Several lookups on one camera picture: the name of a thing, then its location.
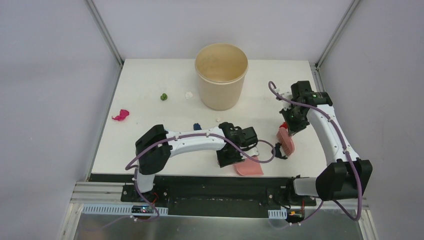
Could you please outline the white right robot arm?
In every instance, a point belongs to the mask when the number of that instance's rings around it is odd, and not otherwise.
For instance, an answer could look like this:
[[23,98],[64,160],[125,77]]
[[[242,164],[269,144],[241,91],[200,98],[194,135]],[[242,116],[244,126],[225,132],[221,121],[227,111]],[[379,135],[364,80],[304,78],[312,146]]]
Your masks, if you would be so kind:
[[326,168],[318,177],[293,180],[284,190],[284,200],[296,205],[304,196],[323,201],[360,199],[371,177],[373,166],[352,148],[336,118],[327,92],[315,92],[307,80],[291,85],[291,99],[280,111],[287,127],[277,136],[286,156],[294,148],[292,136],[312,126],[324,151]]

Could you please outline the pink dustpan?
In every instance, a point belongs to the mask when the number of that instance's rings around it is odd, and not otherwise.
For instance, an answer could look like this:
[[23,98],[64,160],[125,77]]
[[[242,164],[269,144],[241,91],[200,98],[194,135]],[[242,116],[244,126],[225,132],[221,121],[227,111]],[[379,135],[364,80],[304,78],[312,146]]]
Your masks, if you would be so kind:
[[239,176],[258,177],[264,175],[261,164],[249,158],[246,158],[243,162],[234,164],[233,167]]

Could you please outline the blue paper scrap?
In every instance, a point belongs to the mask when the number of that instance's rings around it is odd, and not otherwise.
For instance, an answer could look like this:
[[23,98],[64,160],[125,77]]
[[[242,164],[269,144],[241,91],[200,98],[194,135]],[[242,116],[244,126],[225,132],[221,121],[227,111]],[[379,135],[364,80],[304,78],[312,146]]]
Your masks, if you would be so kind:
[[199,123],[194,123],[193,124],[193,130],[194,131],[200,131],[200,130],[202,130],[202,127]]

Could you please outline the red paper scrap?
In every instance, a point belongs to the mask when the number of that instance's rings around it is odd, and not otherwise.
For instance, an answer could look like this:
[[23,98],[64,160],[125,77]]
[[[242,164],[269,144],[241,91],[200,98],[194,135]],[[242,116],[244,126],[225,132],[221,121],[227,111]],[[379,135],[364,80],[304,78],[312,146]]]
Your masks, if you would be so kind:
[[279,128],[284,128],[284,129],[288,129],[288,124],[286,123],[286,122],[284,122],[283,124],[281,124],[280,126],[279,126]]

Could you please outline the black paper scrap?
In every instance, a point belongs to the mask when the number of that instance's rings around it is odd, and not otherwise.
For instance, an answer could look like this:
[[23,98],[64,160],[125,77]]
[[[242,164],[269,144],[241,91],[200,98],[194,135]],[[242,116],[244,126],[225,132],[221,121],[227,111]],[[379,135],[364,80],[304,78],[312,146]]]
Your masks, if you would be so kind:
[[277,159],[282,159],[282,160],[288,159],[288,157],[284,154],[282,150],[282,144],[279,142],[274,145],[272,152],[274,154],[274,157]]

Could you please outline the beige paper bucket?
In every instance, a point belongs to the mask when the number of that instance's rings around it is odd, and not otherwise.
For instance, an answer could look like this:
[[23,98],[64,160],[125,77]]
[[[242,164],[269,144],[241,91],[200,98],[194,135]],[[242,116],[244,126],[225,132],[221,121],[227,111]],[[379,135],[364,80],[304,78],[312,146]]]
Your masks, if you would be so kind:
[[249,62],[246,54],[229,43],[214,43],[196,55],[194,68],[202,102],[216,111],[234,107],[240,99]]

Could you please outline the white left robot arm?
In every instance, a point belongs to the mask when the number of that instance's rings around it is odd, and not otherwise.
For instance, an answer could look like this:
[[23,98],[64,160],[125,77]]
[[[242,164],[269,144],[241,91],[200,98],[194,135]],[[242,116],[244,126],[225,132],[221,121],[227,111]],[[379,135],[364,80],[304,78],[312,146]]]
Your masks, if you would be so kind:
[[135,142],[136,157],[126,169],[136,168],[133,195],[140,202],[152,198],[155,175],[168,160],[180,154],[215,151],[219,167],[244,162],[259,155],[259,139],[253,127],[240,128],[229,122],[189,132],[171,131],[162,124],[150,128]]

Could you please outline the pink hand brush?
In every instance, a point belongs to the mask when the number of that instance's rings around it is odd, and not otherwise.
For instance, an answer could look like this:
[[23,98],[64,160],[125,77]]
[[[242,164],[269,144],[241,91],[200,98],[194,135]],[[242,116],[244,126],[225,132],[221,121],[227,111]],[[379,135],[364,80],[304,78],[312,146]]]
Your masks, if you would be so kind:
[[276,134],[276,137],[281,144],[281,148],[286,157],[290,157],[295,151],[295,144],[288,133],[288,130],[284,127],[280,127]]

